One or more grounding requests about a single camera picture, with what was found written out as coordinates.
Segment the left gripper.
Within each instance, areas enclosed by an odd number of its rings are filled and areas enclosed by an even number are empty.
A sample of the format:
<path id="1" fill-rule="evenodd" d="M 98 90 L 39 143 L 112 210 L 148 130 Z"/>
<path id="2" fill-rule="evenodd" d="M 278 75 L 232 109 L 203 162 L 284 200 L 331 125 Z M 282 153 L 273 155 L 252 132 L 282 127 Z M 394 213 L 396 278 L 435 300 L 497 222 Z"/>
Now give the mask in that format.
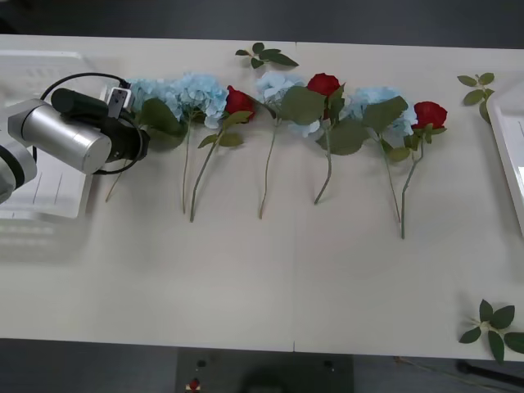
<path id="1" fill-rule="evenodd" d="M 117 160 L 142 160 L 147 155 L 150 137 L 142 129 L 106 118 L 104 134 L 111 140 L 111 151 L 106 163 Z"/>

